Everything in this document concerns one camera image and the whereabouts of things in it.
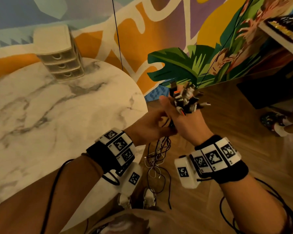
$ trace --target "round table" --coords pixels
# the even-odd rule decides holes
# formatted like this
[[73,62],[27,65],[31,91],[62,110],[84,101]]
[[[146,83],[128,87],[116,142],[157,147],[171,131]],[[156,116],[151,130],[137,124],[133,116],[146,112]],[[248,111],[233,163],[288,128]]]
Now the round table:
[[[90,58],[83,62],[85,75],[68,81],[56,81],[41,62],[0,78],[0,203],[78,157],[109,129],[125,129],[147,112],[125,72]],[[136,162],[144,147],[137,147]],[[117,193],[100,179],[63,231]]]

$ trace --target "orange paint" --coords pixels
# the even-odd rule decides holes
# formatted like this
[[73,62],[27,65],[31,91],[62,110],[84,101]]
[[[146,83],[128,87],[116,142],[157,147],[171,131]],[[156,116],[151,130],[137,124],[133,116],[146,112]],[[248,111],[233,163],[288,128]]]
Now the orange paint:
[[0,77],[39,61],[35,54],[13,55],[0,58]]
[[[110,51],[110,54],[105,59],[105,62],[121,69],[121,61],[118,59],[118,57],[115,55],[115,53],[112,50]],[[124,68],[124,72],[129,75],[128,71],[125,68]]]
[[82,57],[95,59],[102,42],[103,31],[82,33],[75,38]]
[[149,91],[151,88],[153,88],[157,83],[151,80],[149,76],[147,75],[147,72],[154,72],[154,71],[157,71],[157,68],[155,66],[150,66],[141,74],[140,78],[137,81],[137,85],[140,88],[143,95],[147,91]]
[[146,15],[142,3],[136,5],[137,10],[141,13],[145,24],[144,33],[140,33],[133,19],[125,19],[118,27],[119,42],[121,53],[126,58],[131,68],[137,72],[143,62],[147,60],[150,52],[163,48],[162,33],[163,23],[153,22]]

